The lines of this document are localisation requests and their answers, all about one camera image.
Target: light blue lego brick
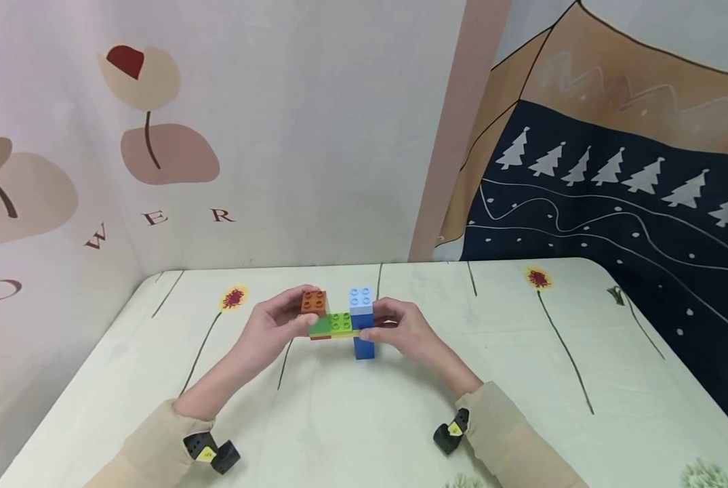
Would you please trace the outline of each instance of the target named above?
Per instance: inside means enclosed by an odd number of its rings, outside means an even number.
[[[375,359],[374,342],[353,338],[353,350],[356,354],[356,359]]]
[[[356,314],[350,316],[350,323],[353,325],[354,330],[361,330],[361,329],[367,329],[369,327],[374,327],[375,325],[375,315],[368,313],[368,314]]]
[[[372,302],[375,298],[368,287],[350,288],[348,293],[348,308],[351,315],[366,315],[373,313]]]

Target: table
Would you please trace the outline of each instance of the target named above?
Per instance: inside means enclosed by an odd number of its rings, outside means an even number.
[[[550,279],[539,293],[527,280],[533,267]],[[220,315],[202,348],[222,294],[237,283],[247,288],[245,303]],[[253,304],[301,283],[326,289],[332,312],[358,286],[419,304],[591,487],[681,487],[696,458],[728,474],[727,416],[626,295],[616,303],[604,268],[561,258],[147,278],[0,488],[80,487],[155,406],[179,394],[197,355],[191,384],[235,343]],[[199,464],[182,486],[439,488],[457,473],[496,486],[468,447],[445,457],[432,444],[432,431],[453,415],[434,376],[389,346],[376,354],[356,361],[350,339],[294,340],[217,420],[215,438],[234,441],[242,460],[226,476]]]

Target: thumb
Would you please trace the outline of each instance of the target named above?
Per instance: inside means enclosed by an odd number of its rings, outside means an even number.
[[[318,315],[314,313],[301,314],[296,319],[283,325],[284,333],[289,335],[291,338],[306,337],[309,328],[311,328],[316,322],[318,322]]]
[[[371,342],[391,344],[393,346],[396,333],[397,331],[395,328],[370,327],[368,329],[363,329],[359,333],[359,339],[369,340]]]

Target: wavy white line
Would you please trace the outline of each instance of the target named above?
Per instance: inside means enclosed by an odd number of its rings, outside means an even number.
[[[678,259],[678,258],[674,258],[672,256],[669,256],[667,253],[663,252],[662,249],[660,249],[659,247],[657,247],[657,245],[651,240],[651,235],[649,235],[649,231],[646,228],[646,224],[641,219],[641,216],[638,215],[638,214],[636,214],[636,213],[632,213],[631,211],[615,211],[613,213],[609,213],[609,214],[606,214],[604,216],[596,217],[596,219],[587,220],[586,222],[580,223],[579,225],[577,225],[577,226],[575,226],[575,227],[573,227],[571,229],[561,229],[560,226],[559,226],[559,213],[560,213],[559,207],[557,207],[554,204],[554,202],[551,201],[551,200],[549,200],[549,199],[541,199],[539,197],[539,199],[529,199],[529,200],[525,200],[525,201],[521,202],[520,204],[518,204],[517,206],[513,207],[513,209],[511,209],[511,210],[507,211],[506,213],[504,213],[503,215],[501,215],[499,217],[494,217],[494,216],[492,216],[491,212],[489,211],[488,205],[486,205],[486,198],[483,195],[483,186],[478,186],[478,190],[479,190],[479,192],[481,192],[481,198],[483,199],[483,207],[485,207],[486,213],[489,214],[489,217],[492,220],[501,220],[504,217],[506,217],[507,215],[509,215],[510,213],[512,213],[515,210],[517,210],[519,207],[528,204],[530,201],[547,201],[551,206],[554,207],[555,214],[556,214],[556,216],[554,217],[554,227],[556,227],[556,229],[559,232],[573,232],[574,230],[578,229],[579,227],[583,227],[585,225],[589,225],[591,222],[596,222],[596,221],[599,221],[599,220],[607,219],[608,217],[611,217],[611,216],[633,216],[638,221],[638,223],[640,223],[641,229],[643,230],[643,235],[645,235],[646,240],[648,241],[648,243],[650,243],[650,245],[655,249],[655,251],[657,251],[661,255],[665,256],[669,260],[671,260],[673,262],[678,262],[679,264],[683,264],[683,265],[687,265],[687,266],[692,266],[694,268],[714,269],[714,270],[717,270],[717,271],[728,271],[728,268],[725,268],[724,266],[699,265],[696,262],[682,261],[681,259]]]
[[[620,202],[625,203],[627,205],[631,205],[633,207],[636,207],[637,209],[641,209],[643,211],[646,211],[647,213],[651,213],[651,215],[653,215],[653,216],[667,217],[668,219],[673,219],[674,221],[683,223],[685,226],[692,227],[692,229],[694,229],[694,230],[702,233],[705,237],[708,237],[710,240],[713,240],[713,241],[717,242],[720,246],[722,246],[722,247],[724,247],[725,249],[728,250],[728,245],[726,243],[724,243],[724,242],[720,241],[718,238],[710,235],[710,233],[706,232],[705,230],[702,230],[700,227],[694,226],[691,223],[689,223],[687,221],[684,221],[682,219],[679,219],[678,217],[674,217],[674,216],[672,216],[672,215],[670,215],[668,213],[662,213],[662,212],[658,212],[658,211],[648,210],[646,207],[641,207],[640,205],[637,205],[635,203],[632,203],[631,201],[617,199],[617,197],[610,197],[609,195],[594,195],[594,194],[590,194],[590,195],[566,195],[564,193],[559,193],[559,191],[549,190],[548,188],[545,188],[543,186],[530,185],[530,184],[527,184],[527,183],[504,183],[502,181],[488,180],[486,178],[481,178],[481,180],[482,181],[486,181],[488,183],[493,183],[493,184],[496,184],[496,185],[503,185],[503,186],[529,186],[531,188],[539,188],[540,190],[548,191],[549,193],[553,193],[554,195],[559,195],[561,197],[568,197],[568,199],[585,199],[586,197],[597,197],[598,199],[609,199],[609,200],[620,201]]]
[[[583,81],[584,78],[591,76],[593,73],[599,74],[600,81],[601,81],[602,87],[603,87],[603,89],[602,89],[603,93],[610,93],[617,86],[615,81],[609,82],[609,87],[605,86],[605,73],[603,72],[603,70],[600,66],[595,66],[594,68],[591,68],[591,70],[586,71],[585,73],[581,74],[580,76],[578,76],[576,78],[573,78],[573,74],[571,74],[571,65],[573,65],[573,53],[571,53],[570,51],[560,52],[557,55],[545,60],[544,61],[544,70],[548,70],[548,67],[545,66],[547,64],[559,65],[559,89],[560,89],[560,92],[563,94],[570,92],[578,84],[580,84],[580,81]],[[661,85],[656,85],[656,86],[644,89],[643,91],[633,94],[630,78],[628,78],[626,76],[621,76],[621,77],[617,77],[616,81],[620,80],[620,79],[624,79],[625,82],[627,83],[627,94],[630,97],[630,101],[623,104],[622,108],[632,106],[632,104],[635,104],[642,98],[654,96],[656,94],[656,92],[662,92],[662,91],[666,91],[666,90],[669,91],[670,95],[671,95],[671,108],[673,109],[673,112],[677,113],[679,115],[684,115],[684,114],[688,114],[688,113],[692,113],[692,112],[699,112],[710,106],[718,106],[718,104],[722,104],[722,106],[726,106],[728,108],[728,97],[719,97],[719,98],[710,100],[709,102],[698,104],[698,106],[687,108],[685,110],[679,110],[679,104],[677,102],[678,96],[677,96],[676,90],[673,88],[673,86],[671,86],[669,84],[661,84]]]
[[[485,199],[483,199],[483,206],[486,207],[486,200]],[[681,279],[679,279],[676,275],[674,275],[665,266],[662,266],[658,262],[655,262],[655,261],[651,260],[650,258],[647,258],[646,256],[642,256],[640,253],[637,253],[637,252],[633,251],[630,248],[627,248],[627,247],[624,247],[622,245],[619,245],[619,243],[616,243],[616,242],[610,240],[607,237],[592,235],[591,233],[585,233],[585,232],[574,233],[573,235],[556,235],[555,233],[548,232],[548,231],[545,231],[545,230],[540,230],[540,229],[533,229],[532,227],[518,227],[518,226],[494,227],[494,226],[479,226],[477,224],[470,224],[467,227],[477,227],[479,229],[492,229],[492,230],[512,230],[512,229],[515,229],[515,230],[534,230],[536,232],[544,233],[545,235],[549,235],[549,236],[552,236],[552,237],[558,237],[559,239],[565,239],[567,237],[578,237],[578,236],[595,237],[596,239],[602,239],[602,240],[604,240],[606,242],[611,243],[612,245],[614,245],[616,247],[619,247],[622,251],[627,251],[627,252],[631,253],[632,255],[635,255],[637,257],[640,257],[644,261],[651,262],[652,265],[657,266],[658,268],[662,269],[662,271],[664,271],[669,277],[673,278],[674,281],[676,281],[679,284],[679,286],[681,286],[687,293],[691,294],[695,299],[697,299],[697,301],[699,303],[702,303],[708,310],[711,310],[718,318],[722,319],[726,324],[728,324],[728,318],[725,317],[725,315],[717,312],[717,309],[715,309],[714,307],[710,306],[702,298],[698,297],[697,294],[692,291],[692,289],[690,289],[687,285],[685,285],[684,282],[681,281]]]

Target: red lego brick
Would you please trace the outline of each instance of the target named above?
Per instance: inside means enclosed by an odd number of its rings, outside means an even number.
[[[299,313],[314,313],[318,317],[326,317],[326,292],[306,292],[302,297],[302,310]]]

